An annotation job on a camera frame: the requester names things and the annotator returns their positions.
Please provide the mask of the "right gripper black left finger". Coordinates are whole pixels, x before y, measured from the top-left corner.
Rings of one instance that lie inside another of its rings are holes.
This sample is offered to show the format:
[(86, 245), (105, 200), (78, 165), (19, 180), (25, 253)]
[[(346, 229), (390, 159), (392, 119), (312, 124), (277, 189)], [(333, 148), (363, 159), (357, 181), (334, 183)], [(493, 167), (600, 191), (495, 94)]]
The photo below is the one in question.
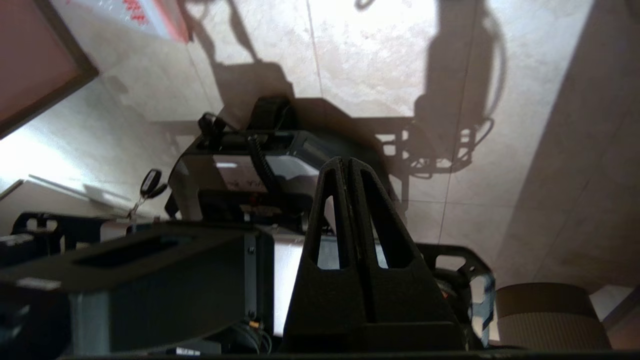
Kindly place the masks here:
[[(308, 230), (286, 315), (287, 326), (354, 326), (367, 321), (365, 294), (371, 260), (371, 222), (355, 158), (335, 157), (318, 176)], [(318, 265), (322, 219), (333, 200), (338, 268)]]

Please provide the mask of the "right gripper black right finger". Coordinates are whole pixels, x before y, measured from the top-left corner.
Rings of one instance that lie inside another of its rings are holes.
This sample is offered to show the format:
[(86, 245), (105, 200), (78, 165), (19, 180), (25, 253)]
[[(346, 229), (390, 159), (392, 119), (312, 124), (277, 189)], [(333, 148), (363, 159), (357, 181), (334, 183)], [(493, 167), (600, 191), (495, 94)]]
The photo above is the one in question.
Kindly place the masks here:
[(349, 197), (367, 309), (376, 323), (457, 324), (375, 171), (349, 160)]

